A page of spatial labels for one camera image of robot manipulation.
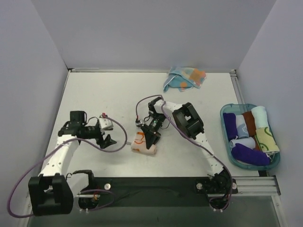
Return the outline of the orange flower pattern towel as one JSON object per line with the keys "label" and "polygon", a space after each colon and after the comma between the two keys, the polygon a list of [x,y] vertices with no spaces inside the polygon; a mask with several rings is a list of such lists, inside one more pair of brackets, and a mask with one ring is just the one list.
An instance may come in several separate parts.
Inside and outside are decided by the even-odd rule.
{"label": "orange flower pattern towel", "polygon": [[138,131],[135,135],[133,142],[131,143],[131,150],[145,155],[155,155],[157,147],[152,144],[150,148],[147,148],[146,138],[143,132]]}

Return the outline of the blue orange patterned towel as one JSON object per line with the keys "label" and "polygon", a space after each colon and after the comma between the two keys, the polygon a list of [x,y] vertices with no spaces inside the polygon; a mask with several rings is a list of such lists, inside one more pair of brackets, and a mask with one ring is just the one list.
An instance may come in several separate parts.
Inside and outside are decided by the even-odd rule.
{"label": "blue orange patterned towel", "polygon": [[199,89],[205,79],[206,73],[196,68],[172,67],[163,84],[163,91],[167,92],[169,88],[177,88],[180,92]]}

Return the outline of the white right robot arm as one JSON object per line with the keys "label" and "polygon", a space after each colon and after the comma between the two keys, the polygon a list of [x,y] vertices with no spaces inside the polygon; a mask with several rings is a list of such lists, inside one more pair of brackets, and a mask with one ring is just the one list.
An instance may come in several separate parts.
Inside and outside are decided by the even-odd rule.
{"label": "white right robot arm", "polygon": [[209,141],[206,137],[204,123],[195,110],[194,106],[187,102],[185,104],[176,104],[165,101],[162,96],[153,96],[153,100],[148,103],[148,113],[152,121],[147,125],[139,118],[136,110],[136,126],[139,127],[147,139],[146,147],[156,144],[160,139],[159,128],[165,120],[188,140],[191,144],[197,146],[203,154],[202,166],[210,178],[210,188],[220,194],[226,188],[232,189],[232,176],[227,166],[215,155]]}

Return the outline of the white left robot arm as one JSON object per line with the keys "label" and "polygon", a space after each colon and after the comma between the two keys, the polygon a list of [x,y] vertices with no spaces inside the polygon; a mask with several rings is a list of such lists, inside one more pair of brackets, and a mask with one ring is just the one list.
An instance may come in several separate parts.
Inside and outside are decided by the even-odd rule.
{"label": "white left robot arm", "polygon": [[73,208],[74,197],[97,193],[99,186],[91,170],[74,171],[67,178],[71,159],[86,140],[95,140],[101,150],[116,144],[106,131],[113,129],[113,123],[105,114],[93,126],[88,125],[85,111],[71,111],[70,119],[59,130],[55,152],[49,156],[45,167],[36,177],[31,177],[28,189],[35,216],[69,214]]}

